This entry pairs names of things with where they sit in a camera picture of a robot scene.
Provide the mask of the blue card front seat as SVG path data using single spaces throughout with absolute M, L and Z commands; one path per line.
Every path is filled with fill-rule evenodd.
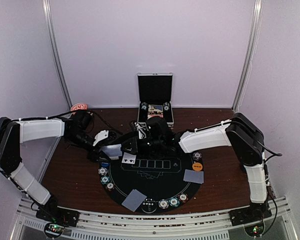
M 127 197 L 122 202 L 122 206 L 127 208 L 128 210 L 135 212 L 137 208 L 144 202 L 147 198 L 146 195 L 138 191 L 137 189 L 133 189 Z

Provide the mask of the blue white chips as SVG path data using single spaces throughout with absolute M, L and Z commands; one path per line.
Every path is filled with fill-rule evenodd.
M 106 176 L 106 175 L 108 174 L 108 169 L 105 168 L 105 167 L 100 167 L 100 168 L 98 169 L 98 174 L 99 174 L 100 176 Z
M 169 207 L 169 201 L 166 200 L 166 199 L 161 199 L 161 200 L 158 201 L 158 206 L 161 209 L 167 209 Z
M 196 151 L 192 154 L 192 158 L 194 161 L 200 161 L 202 159 L 202 154 Z

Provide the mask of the orange chips front seat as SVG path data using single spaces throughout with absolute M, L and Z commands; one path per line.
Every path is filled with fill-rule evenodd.
M 186 203 L 188 200 L 189 200 L 189 197 L 186 193 L 181 193 L 179 196 L 178 196 L 178 199 L 181 203 Z

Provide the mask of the orange chips seat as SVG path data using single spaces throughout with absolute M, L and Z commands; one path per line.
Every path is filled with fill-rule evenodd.
M 189 197 L 186 193 L 181 193 L 179 196 L 178 196 L 178 199 L 181 203 L 186 203 L 188 200 L 189 200 Z
M 108 182 L 105 186 L 107 191 L 113 191 L 115 189 L 115 185 L 112 182 Z

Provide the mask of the aluminium front rail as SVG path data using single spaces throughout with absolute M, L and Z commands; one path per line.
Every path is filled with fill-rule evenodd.
M 126 215 L 77 210 L 76 227 L 64 229 L 56 240 L 300 240 L 285 197 L 275 200 L 277 217 L 262 237 L 248 234 L 253 224 L 234 226 L 229 211 L 175 215 Z M 36 218 L 32 202 L 21 198 L 8 240 L 48 240 L 47 221 Z

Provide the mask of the blue white chips front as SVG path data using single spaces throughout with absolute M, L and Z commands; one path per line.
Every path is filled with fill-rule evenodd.
M 166 199 L 161 199 L 161 200 L 158 201 L 158 206 L 161 209 L 167 209 L 169 207 L 169 201 L 166 200 Z

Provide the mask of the green chips front seat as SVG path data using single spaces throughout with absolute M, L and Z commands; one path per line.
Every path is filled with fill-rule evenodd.
M 171 207 L 178 207 L 180 205 L 180 201 L 177 197 L 172 197 L 168 200 L 168 203 Z

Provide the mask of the grey blue card deck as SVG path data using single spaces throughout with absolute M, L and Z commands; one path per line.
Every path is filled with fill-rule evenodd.
M 118 160 L 123 154 L 121 144 L 107 145 L 100 148 L 111 160 Z

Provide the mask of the aluminium poker case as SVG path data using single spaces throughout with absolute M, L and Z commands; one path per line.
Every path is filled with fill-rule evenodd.
M 141 109 L 141 103 L 146 102 L 148 105 L 162 105 L 165 102 L 170 104 L 170 109 L 161 114 L 166 120 L 169 127 L 174 126 L 174 115 L 171 105 L 172 99 L 172 73 L 138 73 L 137 74 L 138 93 L 139 93 L 139 107 L 137 122 L 144 126 L 148 115 L 156 115 L 149 113 L 148 110 Z

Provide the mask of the clear round dealer button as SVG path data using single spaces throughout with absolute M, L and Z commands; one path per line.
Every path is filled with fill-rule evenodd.
M 141 204 L 141 210 L 146 214 L 152 214 L 157 210 L 157 202 L 152 198 L 146 198 Z

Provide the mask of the blue small blind button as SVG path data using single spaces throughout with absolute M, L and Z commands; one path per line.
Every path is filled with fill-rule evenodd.
M 104 168 L 108 167 L 110 165 L 110 163 L 108 162 L 101 162 L 100 165 Z

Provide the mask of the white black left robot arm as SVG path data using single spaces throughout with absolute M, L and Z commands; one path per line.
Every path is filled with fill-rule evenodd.
M 56 207 L 57 201 L 33 172 L 27 169 L 28 160 L 33 157 L 34 147 L 39 150 L 40 143 L 52 143 L 61 138 L 86 150 L 87 158 L 92 162 L 110 162 L 122 156 L 121 145 L 111 142 L 119 131 L 110 126 L 106 130 L 90 136 L 86 129 L 93 119 L 91 110 L 72 110 L 46 117 L 28 117 L 10 119 L 0 117 L 0 173 L 13 182 L 42 208 L 42 213 L 51 222 L 62 218 L 62 211 Z

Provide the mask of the green chips seat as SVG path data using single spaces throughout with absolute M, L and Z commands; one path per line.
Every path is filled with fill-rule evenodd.
M 180 201 L 177 197 L 172 197 L 168 200 L 168 203 L 171 207 L 178 207 L 180 205 Z
M 107 183 L 110 182 L 110 178 L 108 176 L 104 175 L 100 178 L 100 182 L 102 185 L 106 185 Z

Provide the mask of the blue card seat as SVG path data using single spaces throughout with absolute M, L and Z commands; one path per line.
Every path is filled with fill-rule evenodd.
M 203 184 L 204 172 L 186 169 L 183 175 L 183 181 L 189 183 Z
M 146 195 L 138 191 L 137 189 L 133 189 L 127 197 L 122 202 L 122 206 L 127 208 L 128 210 L 135 212 L 137 208 L 144 202 L 147 198 Z

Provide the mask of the orange big blind button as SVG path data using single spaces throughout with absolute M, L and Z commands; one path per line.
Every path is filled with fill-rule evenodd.
M 196 172 L 200 172 L 203 170 L 203 165 L 200 162 L 194 162 L 192 164 L 192 169 Z

